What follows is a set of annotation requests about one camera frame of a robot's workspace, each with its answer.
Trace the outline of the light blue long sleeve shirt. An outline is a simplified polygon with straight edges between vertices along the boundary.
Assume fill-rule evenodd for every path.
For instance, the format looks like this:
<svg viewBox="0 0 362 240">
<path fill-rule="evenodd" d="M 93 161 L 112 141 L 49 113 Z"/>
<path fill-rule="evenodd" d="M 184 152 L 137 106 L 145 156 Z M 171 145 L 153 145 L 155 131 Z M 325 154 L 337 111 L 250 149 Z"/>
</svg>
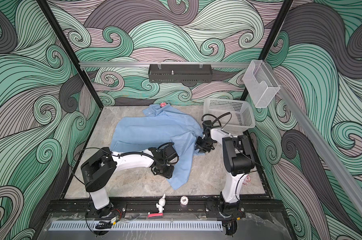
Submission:
<svg viewBox="0 0 362 240">
<path fill-rule="evenodd" d="M 110 149 L 113 152 L 140 152 L 172 142 L 180 159 L 168 180 L 174 190 L 187 183 L 193 156 L 197 154 L 195 143 L 202 137 L 202 128 L 190 115 L 166 105 L 150 105 L 143 110 L 144 117 L 124 117 L 116 128 Z"/>
</svg>

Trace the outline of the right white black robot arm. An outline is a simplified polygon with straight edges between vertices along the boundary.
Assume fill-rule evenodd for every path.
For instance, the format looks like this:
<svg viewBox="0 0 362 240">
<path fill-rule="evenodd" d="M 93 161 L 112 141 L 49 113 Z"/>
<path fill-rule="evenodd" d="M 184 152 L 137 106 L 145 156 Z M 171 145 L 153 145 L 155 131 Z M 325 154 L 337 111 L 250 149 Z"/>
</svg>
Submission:
<svg viewBox="0 0 362 240">
<path fill-rule="evenodd" d="M 221 129 L 205 132 L 196 140 L 195 149 L 208 153 L 214 149 L 214 144 L 222 146 L 223 164 L 227 171 L 225 186 L 220 197 L 226 206 L 237 205 L 240 202 L 240 192 L 243 181 L 255 167 L 252 151 L 247 136 L 234 136 Z"/>
</svg>

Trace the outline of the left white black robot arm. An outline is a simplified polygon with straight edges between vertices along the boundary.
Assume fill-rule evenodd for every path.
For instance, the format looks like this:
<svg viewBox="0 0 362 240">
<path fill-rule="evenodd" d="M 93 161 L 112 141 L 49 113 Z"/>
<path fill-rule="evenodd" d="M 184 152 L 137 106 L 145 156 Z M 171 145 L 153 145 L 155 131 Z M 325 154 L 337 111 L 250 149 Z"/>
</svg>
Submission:
<svg viewBox="0 0 362 240">
<path fill-rule="evenodd" d="M 118 153 L 110 148 L 99 149 L 81 165 L 86 192 L 90 194 L 97 211 L 112 209 L 106 185 L 116 172 L 134 169 L 149 168 L 156 176 L 160 175 L 171 179 L 180 157 L 174 143 L 161 145 L 159 148 L 148 148 L 143 151 Z"/>
</svg>

